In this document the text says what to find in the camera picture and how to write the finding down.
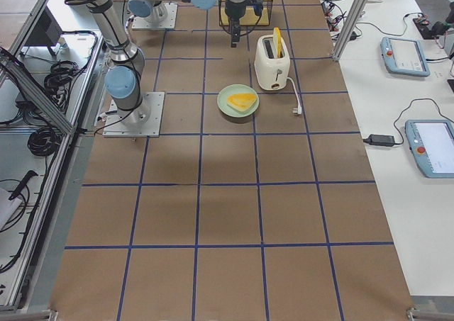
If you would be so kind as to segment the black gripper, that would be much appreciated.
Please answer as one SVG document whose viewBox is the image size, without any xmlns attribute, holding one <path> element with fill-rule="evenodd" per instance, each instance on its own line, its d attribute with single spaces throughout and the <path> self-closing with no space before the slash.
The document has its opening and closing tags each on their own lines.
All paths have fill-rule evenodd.
<svg viewBox="0 0 454 321">
<path fill-rule="evenodd" d="M 240 40 L 240 19 L 246 7 L 252 6 L 257 17 L 262 16 L 263 0 L 226 0 L 225 12 L 230 23 L 231 47 L 237 47 Z"/>
</svg>

